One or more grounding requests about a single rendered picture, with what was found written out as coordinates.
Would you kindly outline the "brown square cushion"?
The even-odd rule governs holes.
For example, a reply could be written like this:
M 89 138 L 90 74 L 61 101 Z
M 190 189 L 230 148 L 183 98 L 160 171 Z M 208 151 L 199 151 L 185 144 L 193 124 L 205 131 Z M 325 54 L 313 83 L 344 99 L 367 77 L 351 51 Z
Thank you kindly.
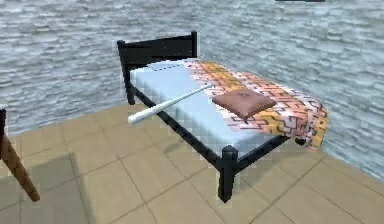
M 253 115 L 276 105 L 273 99 L 248 88 L 215 96 L 212 101 L 243 120 L 248 120 Z

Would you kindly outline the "white baseball bat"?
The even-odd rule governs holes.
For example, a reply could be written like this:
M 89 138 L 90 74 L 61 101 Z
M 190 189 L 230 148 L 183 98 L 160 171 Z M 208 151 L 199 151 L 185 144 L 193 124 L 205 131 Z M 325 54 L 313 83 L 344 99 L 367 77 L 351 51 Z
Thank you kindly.
M 182 86 L 180 88 L 167 88 L 165 86 L 156 88 L 154 98 L 164 99 L 164 101 L 129 115 L 128 122 L 136 124 L 162 111 L 170 112 L 172 115 L 175 115 L 176 119 L 181 119 L 186 114 L 198 111 L 197 107 L 200 105 L 198 100 L 203 100 L 203 103 L 207 102 L 207 98 L 203 96 L 203 91 L 211 87 L 211 84 L 207 84 L 202 87 L 194 85 Z

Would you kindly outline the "orange patterned blanket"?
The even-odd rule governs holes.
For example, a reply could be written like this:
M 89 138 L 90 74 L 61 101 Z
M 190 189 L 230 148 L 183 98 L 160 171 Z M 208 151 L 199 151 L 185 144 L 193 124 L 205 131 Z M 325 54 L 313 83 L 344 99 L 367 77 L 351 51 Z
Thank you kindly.
M 276 102 L 274 107 L 248 120 L 239 118 L 213 102 L 231 129 L 291 137 L 311 151 L 321 147 L 327 129 L 328 111 L 318 99 L 252 73 L 234 71 L 211 61 L 189 59 L 184 62 L 184 66 L 195 82 L 213 85 L 205 91 L 211 100 L 233 90 L 248 88 Z

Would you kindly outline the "black frame bed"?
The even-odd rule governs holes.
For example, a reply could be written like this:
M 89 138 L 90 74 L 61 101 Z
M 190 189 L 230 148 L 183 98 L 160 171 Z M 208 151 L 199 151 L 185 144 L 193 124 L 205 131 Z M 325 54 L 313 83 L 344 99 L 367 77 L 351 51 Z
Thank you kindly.
M 170 102 L 198 85 L 182 65 L 197 58 L 197 33 L 127 43 L 117 42 L 128 103 L 140 99 L 150 109 Z M 234 178 L 288 138 L 250 131 L 233 132 L 203 93 L 169 104 L 156 113 L 166 125 L 220 173 L 218 197 L 232 197 Z

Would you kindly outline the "brown wooden furniture leg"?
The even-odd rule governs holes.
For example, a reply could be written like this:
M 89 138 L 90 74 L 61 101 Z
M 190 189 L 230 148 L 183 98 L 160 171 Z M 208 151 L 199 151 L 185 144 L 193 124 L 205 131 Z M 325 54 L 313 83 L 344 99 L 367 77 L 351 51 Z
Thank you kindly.
M 5 126 L 6 110 L 0 109 L 0 160 L 6 165 L 30 200 L 37 202 L 40 200 L 40 195 L 6 135 Z

